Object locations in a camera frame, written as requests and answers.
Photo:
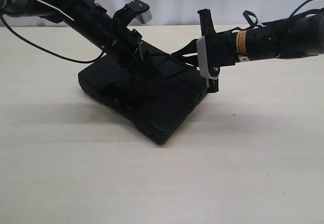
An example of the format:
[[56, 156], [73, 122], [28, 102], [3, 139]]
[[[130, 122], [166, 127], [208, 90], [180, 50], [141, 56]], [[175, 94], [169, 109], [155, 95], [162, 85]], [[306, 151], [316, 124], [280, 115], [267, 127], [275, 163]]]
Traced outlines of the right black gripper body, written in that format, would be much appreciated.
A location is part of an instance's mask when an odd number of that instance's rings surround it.
[[209, 9], [202, 9], [198, 12], [201, 37], [205, 36], [207, 47], [207, 58], [209, 72], [212, 76], [218, 76], [217, 80], [206, 79], [207, 92], [217, 93], [219, 91], [219, 75], [221, 67], [234, 66], [236, 58], [230, 47], [230, 33], [217, 33]]

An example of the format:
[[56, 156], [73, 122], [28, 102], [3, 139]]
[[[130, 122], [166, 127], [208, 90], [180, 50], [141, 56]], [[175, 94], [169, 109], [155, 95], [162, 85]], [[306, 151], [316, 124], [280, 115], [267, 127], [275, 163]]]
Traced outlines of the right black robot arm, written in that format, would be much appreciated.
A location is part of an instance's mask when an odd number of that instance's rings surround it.
[[249, 27], [217, 32], [211, 12], [198, 12], [201, 37], [172, 56], [199, 69], [207, 91], [219, 91], [222, 67], [268, 59], [302, 59], [323, 54], [323, 9], [312, 9], [288, 18], [258, 24], [244, 11]]

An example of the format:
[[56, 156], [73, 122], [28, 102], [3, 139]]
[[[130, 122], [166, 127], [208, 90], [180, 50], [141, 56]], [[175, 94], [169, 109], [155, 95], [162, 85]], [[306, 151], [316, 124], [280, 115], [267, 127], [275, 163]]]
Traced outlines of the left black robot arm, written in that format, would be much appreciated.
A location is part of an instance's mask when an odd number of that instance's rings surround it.
[[128, 25], [148, 11], [140, 0], [125, 4], [112, 17], [95, 0], [1, 0], [1, 15], [64, 22], [124, 67], [143, 60], [142, 36]]

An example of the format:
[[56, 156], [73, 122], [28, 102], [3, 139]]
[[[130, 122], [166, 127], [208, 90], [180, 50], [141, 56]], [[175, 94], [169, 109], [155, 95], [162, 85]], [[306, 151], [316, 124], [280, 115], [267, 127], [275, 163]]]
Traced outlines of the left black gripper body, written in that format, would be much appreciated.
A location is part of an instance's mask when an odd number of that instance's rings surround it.
[[142, 60], [142, 35], [128, 28], [134, 19], [128, 4], [112, 17], [100, 7], [100, 49], [123, 67], [133, 67]]

